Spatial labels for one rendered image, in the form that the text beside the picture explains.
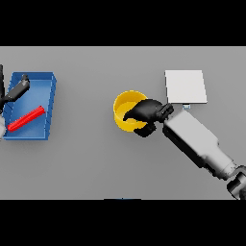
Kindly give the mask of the blue tray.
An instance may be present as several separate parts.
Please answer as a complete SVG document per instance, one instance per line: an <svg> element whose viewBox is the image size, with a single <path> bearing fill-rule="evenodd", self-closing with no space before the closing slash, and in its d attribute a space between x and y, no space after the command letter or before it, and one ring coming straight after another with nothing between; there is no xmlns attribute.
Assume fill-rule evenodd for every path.
<svg viewBox="0 0 246 246"><path fill-rule="evenodd" d="M47 140L50 135L52 109L56 94L55 74L34 71L13 72L8 90L21 81L23 74L28 76L30 88L15 102L5 105L2 113L5 125L8 126L38 106L43 106L45 113L14 132L6 131L3 138L5 140Z"/></svg>

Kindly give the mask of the red beaker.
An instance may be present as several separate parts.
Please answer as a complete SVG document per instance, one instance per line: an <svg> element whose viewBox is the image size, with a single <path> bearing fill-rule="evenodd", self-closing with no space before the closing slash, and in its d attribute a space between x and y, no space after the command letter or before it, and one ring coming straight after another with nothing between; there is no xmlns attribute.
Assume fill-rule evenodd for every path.
<svg viewBox="0 0 246 246"><path fill-rule="evenodd" d="M43 106L38 106L34 110L29 111L25 115L22 115L21 117L17 118L12 123L10 123L8 125L8 127L7 127L7 130L9 132L14 132L14 131L20 129L21 127L23 127L24 125L30 123L34 119L40 117L44 113L45 113L44 107Z"/></svg>

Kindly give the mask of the yellow bowl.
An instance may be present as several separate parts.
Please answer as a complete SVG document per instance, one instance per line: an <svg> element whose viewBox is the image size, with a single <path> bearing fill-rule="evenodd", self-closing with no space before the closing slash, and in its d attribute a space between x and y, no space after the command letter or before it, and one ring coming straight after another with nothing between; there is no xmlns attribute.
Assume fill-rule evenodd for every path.
<svg viewBox="0 0 246 246"><path fill-rule="evenodd" d="M113 103L113 119L115 124L122 130L132 133L135 129L142 129L146 123L129 118L123 120L125 113L131 110L138 102L145 100L146 96L136 90L126 90L120 93Z"/></svg>

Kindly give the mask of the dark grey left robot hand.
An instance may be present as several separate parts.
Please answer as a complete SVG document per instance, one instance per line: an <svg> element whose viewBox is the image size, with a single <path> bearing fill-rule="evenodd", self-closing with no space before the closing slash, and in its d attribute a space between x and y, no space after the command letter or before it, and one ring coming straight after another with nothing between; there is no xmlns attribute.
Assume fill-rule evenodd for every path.
<svg viewBox="0 0 246 246"><path fill-rule="evenodd" d="M21 81L13 87L8 93L5 93L3 65L0 64L0 113L4 106L9 102L15 102L30 88L30 80L26 74L23 74Z"/></svg>

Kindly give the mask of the pale square measuring scale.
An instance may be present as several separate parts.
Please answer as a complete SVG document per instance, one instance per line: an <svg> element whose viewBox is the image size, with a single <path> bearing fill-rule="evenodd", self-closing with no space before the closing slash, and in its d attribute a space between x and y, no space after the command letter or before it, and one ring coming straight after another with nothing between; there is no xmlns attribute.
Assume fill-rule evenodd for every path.
<svg viewBox="0 0 246 246"><path fill-rule="evenodd" d="M202 70L165 70L167 102L206 104L208 102Z"/></svg>

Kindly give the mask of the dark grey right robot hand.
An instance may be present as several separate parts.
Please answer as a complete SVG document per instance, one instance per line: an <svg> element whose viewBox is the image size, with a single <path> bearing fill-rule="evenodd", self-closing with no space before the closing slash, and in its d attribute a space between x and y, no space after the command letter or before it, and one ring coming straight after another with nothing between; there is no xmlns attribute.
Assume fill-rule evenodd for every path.
<svg viewBox="0 0 246 246"><path fill-rule="evenodd" d="M145 99L127 111L123 120L127 121L132 118L145 123L143 128L134 129L134 132L141 137L147 137L157 129L155 123L163 123L173 111L174 108L169 103L163 105L158 100Z"/></svg>

